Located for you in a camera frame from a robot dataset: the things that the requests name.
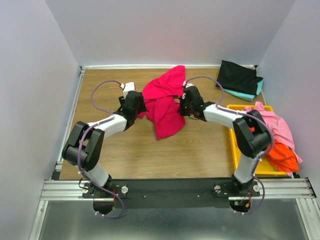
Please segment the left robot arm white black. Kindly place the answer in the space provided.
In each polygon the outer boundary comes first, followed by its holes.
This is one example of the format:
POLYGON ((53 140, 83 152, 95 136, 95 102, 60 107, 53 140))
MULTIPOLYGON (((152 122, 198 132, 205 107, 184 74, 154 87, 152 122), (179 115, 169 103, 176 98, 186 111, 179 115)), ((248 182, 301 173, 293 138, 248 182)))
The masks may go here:
POLYGON ((129 129, 138 114, 147 111, 143 94, 131 90, 119 98, 120 107, 111 116, 100 121, 78 121, 72 128, 63 147, 61 157, 87 178, 93 191, 101 198, 112 192, 112 177, 99 164, 106 138, 129 129))

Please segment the magenta t shirt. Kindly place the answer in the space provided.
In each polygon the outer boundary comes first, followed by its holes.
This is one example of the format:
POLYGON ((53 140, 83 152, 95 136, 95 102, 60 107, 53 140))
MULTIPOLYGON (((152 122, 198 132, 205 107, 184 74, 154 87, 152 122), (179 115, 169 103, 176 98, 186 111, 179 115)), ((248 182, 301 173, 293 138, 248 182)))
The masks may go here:
POLYGON ((186 68, 178 65, 150 81, 142 90, 147 112, 139 117, 146 117, 153 123, 158 141, 176 134, 185 126, 185 118, 178 113, 179 103, 175 100, 183 94, 185 79, 186 68))

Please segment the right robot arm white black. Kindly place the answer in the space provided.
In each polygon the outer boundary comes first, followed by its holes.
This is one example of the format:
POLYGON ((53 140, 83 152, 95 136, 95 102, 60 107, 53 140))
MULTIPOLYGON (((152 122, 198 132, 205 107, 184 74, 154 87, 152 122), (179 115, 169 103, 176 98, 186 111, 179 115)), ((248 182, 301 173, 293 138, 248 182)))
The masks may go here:
POLYGON ((214 102, 204 102, 198 88, 188 84, 179 97, 178 112, 197 120, 213 122, 232 129, 240 150, 240 160, 227 190, 241 196, 251 187, 258 163, 273 143, 273 135, 257 110, 235 111, 214 102))

